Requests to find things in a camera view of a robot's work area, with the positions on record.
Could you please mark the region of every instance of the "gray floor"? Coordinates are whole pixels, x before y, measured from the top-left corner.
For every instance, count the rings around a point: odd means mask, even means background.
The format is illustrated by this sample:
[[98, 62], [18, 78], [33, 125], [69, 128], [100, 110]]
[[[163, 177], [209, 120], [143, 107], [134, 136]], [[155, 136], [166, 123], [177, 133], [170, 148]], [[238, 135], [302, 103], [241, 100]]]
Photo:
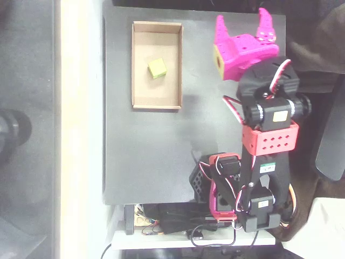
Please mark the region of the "gray floor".
[[53, 220], [52, 0], [11, 0], [0, 14], [0, 108], [23, 111], [32, 135], [0, 168], [0, 217], [46, 235], [28, 258], [51, 258]]

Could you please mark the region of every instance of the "hole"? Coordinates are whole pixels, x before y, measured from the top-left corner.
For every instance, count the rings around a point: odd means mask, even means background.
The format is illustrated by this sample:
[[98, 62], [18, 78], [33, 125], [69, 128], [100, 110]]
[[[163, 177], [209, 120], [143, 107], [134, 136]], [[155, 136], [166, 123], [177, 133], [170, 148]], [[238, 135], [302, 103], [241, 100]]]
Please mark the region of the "hole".
[[227, 206], [227, 205], [229, 205], [229, 204], [226, 202], [226, 200], [225, 200], [224, 198], [220, 198], [219, 203], [220, 203], [220, 205], [222, 205], [222, 206]]

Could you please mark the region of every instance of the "red bracket with holes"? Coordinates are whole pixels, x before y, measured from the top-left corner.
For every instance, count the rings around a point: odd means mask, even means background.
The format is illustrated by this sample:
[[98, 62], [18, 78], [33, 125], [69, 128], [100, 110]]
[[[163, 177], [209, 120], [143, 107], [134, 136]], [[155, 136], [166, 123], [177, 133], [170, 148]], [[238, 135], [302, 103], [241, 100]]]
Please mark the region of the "red bracket with holes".
[[269, 155], [295, 149], [299, 126], [293, 121], [290, 128], [277, 131], [255, 131], [243, 126], [242, 143], [251, 155]]

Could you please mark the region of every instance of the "servo label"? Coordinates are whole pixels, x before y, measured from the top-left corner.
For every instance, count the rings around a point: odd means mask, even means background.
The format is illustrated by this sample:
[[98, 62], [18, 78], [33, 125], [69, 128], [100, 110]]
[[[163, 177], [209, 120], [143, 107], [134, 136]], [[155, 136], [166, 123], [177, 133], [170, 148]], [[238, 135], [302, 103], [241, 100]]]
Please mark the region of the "servo label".
[[275, 163], [264, 163], [260, 166], [260, 174], [275, 171]]
[[258, 202], [258, 208], [264, 208], [267, 207], [269, 205], [268, 201], [259, 201]]

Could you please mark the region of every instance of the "pink robot part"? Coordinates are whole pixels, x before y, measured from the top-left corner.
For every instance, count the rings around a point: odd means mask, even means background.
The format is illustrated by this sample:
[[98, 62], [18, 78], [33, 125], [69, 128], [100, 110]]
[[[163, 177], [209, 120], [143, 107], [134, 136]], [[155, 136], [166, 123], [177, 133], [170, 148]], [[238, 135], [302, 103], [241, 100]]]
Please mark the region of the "pink robot part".
[[213, 57], [223, 80], [239, 81], [250, 66], [278, 55], [272, 17], [264, 8], [259, 9], [259, 15], [256, 37], [250, 34], [230, 37], [223, 16], [217, 17]]

